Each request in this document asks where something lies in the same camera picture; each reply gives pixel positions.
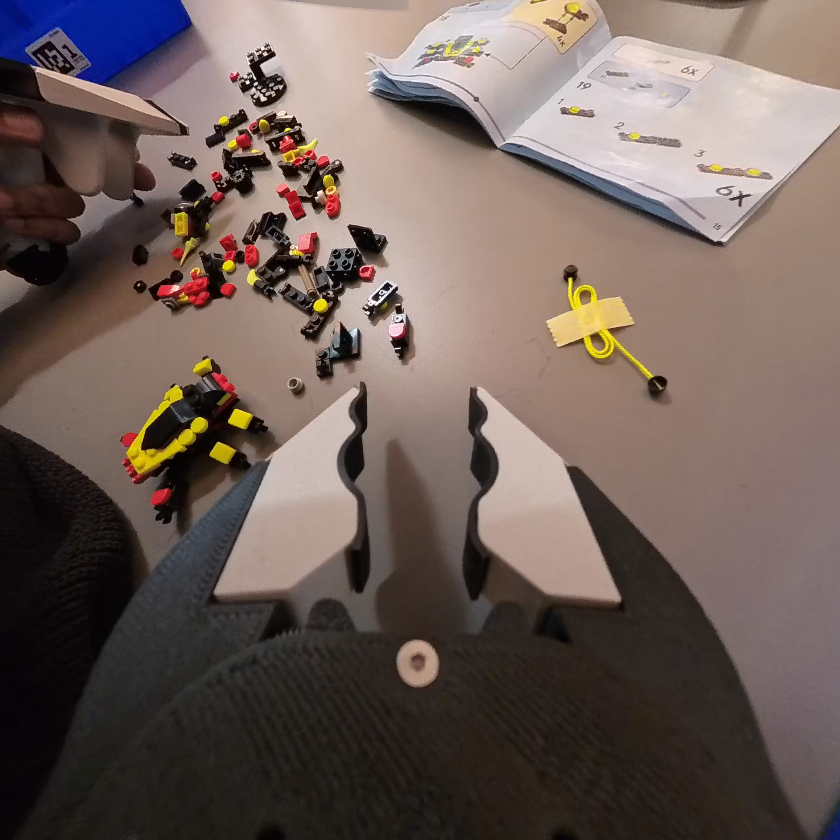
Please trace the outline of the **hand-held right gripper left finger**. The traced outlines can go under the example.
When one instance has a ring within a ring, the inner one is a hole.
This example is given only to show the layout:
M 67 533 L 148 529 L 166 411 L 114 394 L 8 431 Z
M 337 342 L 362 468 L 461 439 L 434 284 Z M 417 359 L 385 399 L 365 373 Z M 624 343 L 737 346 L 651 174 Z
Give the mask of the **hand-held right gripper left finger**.
M 315 602 L 361 594 L 371 573 L 364 494 L 367 389 L 351 387 L 269 458 L 214 597 Z

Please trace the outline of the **person's left hand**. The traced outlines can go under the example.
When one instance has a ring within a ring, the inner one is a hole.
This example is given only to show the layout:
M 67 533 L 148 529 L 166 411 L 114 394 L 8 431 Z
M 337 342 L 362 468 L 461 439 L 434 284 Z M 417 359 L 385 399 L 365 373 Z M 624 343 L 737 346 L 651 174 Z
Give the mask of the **person's left hand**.
M 34 112 L 2 104 L 3 149 L 40 152 L 43 134 L 43 126 Z M 74 219 L 81 216 L 85 209 L 85 199 L 69 189 L 55 172 L 47 175 L 40 184 L 2 185 L 2 229 L 11 235 L 56 245 L 72 245 L 81 236 Z

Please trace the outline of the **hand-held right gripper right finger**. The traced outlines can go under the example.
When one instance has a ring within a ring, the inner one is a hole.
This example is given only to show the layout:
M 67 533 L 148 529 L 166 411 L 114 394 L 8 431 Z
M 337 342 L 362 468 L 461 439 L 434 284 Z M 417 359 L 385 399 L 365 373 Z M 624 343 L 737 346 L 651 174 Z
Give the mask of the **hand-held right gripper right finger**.
M 462 571 L 472 602 L 527 617 L 622 604 L 564 459 L 480 386 L 469 390 L 469 471 Z

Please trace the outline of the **blue bin with label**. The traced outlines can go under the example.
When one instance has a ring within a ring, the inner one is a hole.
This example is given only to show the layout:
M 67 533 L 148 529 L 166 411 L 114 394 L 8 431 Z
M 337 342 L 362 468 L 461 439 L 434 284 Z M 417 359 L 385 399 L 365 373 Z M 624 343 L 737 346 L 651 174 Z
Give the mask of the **blue bin with label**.
M 2 1 L 1 55 L 104 82 L 191 25 L 180 1 Z

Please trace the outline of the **person's dark knit sweater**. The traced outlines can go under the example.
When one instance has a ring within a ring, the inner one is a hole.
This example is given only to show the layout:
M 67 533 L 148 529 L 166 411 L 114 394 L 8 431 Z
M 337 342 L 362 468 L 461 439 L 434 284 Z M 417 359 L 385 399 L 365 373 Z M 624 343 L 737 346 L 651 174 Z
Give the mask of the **person's dark knit sweater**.
M 117 505 L 73 465 L 2 427 L 2 838 L 35 806 L 131 583 Z

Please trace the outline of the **yellow black lego vehicle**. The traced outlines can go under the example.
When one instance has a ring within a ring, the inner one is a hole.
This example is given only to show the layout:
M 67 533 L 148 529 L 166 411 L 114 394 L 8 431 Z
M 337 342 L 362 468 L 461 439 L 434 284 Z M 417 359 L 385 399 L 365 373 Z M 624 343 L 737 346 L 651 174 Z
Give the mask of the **yellow black lego vehicle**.
M 209 457 L 223 466 L 248 469 L 238 448 L 227 444 L 230 429 L 263 434 L 265 422 L 239 407 L 237 388 L 209 356 L 193 368 L 195 383 L 173 384 L 138 432 L 124 434 L 122 467 L 134 485 L 160 483 L 150 498 L 155 519 L 164 524 L 182 509 L 193 462 Z

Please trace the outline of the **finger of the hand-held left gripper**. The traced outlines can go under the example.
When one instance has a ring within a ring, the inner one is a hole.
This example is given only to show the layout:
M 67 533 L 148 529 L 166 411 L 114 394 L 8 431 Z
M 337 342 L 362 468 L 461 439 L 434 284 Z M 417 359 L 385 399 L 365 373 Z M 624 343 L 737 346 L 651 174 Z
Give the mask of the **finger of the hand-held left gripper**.
M 152 100 L 52 70 L 33 71 L 39 94 L 50 105 L 131 124 L 142 134 L 175 137 L 190 133 L 187 125 Z

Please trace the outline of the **lego instruction booklet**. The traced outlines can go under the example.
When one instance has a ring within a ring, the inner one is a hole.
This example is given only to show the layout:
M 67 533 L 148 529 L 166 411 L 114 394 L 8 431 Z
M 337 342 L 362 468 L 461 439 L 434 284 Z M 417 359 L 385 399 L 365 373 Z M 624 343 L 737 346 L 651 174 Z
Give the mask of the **lego instruction booklet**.
M 368 91 L 450 104 L 501 151 L 726 243 L 838 129 L 839 93 L 611 35 L 597 2 L 479 2 L 426 25 Z

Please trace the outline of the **pile of lego pieces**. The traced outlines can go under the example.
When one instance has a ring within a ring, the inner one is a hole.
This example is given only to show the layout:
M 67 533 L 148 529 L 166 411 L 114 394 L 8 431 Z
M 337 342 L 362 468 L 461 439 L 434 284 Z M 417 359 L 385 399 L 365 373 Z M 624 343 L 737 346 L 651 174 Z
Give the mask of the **pile of lego pieces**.
M 361 358 L 361 326 L 381 324 L 380 344 L 388 342 L 406 368 L 414 355 L 413 327 L 405 290 L 387 267 L 387 237 L 362 224 L 348 224 L 345 233 L 334 229 L 327 237 L 317 231 L 342 220 L 343 163 L 323 154 L 292 112 L 275 108 L 286 82 L 263 73 L 274 56 L 264 44 L 248 54 L 248 74 L 230 77 L 257 112 L 251 119 L 241 109 L 214 124 L 206 145 L 219 149 L 221 158 L 210 187 L 191 180 L 177 202 L 165 207 L 210 195 L 216 206 L 209 230 L 184 241 L 166 224 L 175 238 L 175 263 L 162 277 L 134 278 L 133 293 L 180 316 L 232 300 L 238 288 L 248 288 L 244 299 L 267 301 L 281 315 L 234 321 L 232 336 L 288 350 L 299 335 L 321 382 L 337 365 Z

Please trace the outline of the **small yellow black lego assembly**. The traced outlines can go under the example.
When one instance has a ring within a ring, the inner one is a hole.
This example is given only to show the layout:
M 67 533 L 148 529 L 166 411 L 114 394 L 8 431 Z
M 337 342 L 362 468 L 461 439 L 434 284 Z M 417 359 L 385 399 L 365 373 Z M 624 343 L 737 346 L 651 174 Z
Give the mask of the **small yellow black lego assembly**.
M 209 218 L 215 206 L 213 198 L 205 195 L 194 202 L 181 202 L 168 207 L 161 217 L 177 238 L 184 241 L 200 239 L 209 230 Z

